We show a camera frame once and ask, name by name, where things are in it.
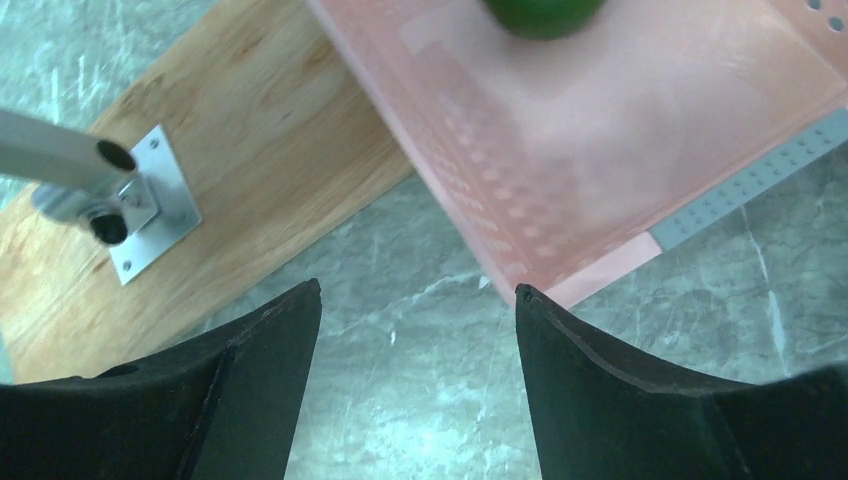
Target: wood grain surface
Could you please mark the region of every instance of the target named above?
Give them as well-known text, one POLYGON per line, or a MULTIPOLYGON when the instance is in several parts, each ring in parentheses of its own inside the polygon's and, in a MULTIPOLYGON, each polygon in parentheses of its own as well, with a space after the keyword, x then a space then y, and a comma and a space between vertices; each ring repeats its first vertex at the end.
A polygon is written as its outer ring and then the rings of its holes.
POLYGON ((163 124, 203 224, 126 287, 108 252, 30 206, 0 212, 0 328, 17 383, 145 356, 412 172, 301 0, 222 0, 91 126, 163 124))

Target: lime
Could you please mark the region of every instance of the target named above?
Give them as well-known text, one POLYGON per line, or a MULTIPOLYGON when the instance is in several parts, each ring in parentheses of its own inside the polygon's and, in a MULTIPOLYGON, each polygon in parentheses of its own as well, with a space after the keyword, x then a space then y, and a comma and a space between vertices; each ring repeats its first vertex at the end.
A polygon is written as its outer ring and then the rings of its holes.
POLYGON ((492 15, 514 35, 553 40, 583 28, 604 0, 483 0, 492 15))

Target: plastic basket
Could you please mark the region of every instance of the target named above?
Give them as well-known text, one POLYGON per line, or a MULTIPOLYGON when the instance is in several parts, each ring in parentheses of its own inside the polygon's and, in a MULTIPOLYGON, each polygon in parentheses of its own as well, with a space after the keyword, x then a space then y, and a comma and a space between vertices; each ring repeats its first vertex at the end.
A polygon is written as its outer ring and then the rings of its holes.
POLYGON ((845 0, 608 0, 512 37, 480 0, 309 0, 504 297, 565 307, 848 138, 845 0))

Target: gray marble surface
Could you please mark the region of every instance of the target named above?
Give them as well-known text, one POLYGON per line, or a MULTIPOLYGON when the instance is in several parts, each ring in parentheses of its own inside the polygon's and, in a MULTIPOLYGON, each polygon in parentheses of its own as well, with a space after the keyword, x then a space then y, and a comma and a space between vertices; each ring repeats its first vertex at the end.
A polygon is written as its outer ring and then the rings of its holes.
MULTIPOLYGON (((0 0, 0 108, 83 129, 212 3, 0 0)), ((848 358, 847 159, 823 158, 576 313, 748 382, 848 358)), ((20 186, 0 179, 0 206, 20 186)), ((286 478, 538 478, 512 312, 417 177, 198 332, 310 277, 325 315, 286 478)))

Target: silver tube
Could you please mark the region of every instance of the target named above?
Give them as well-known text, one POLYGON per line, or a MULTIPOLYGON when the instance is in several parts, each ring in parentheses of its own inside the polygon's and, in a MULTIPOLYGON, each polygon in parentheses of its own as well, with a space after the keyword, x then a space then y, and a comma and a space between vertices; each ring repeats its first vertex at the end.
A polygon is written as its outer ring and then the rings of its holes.
POLYGON ((136 167, 114 142, 0 110, 0 174, 106 198, 136 167))

